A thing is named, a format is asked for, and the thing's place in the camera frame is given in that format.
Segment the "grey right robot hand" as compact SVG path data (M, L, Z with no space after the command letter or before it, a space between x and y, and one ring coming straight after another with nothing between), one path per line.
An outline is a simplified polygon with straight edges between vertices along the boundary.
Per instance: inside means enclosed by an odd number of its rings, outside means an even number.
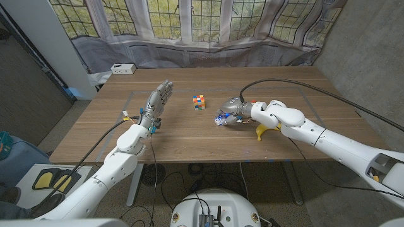
M240 98L230 98L217 110L215 122L217 126L236 123L244 115L244 103Z

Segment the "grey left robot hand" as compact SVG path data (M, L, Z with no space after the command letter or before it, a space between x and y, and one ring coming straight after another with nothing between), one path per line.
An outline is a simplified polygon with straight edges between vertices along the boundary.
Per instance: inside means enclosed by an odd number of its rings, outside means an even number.
M151 118L159 117L163 113L165 104L172 95L173 87L173 82L168 79L160 84L146 100L143 115L150 115Z

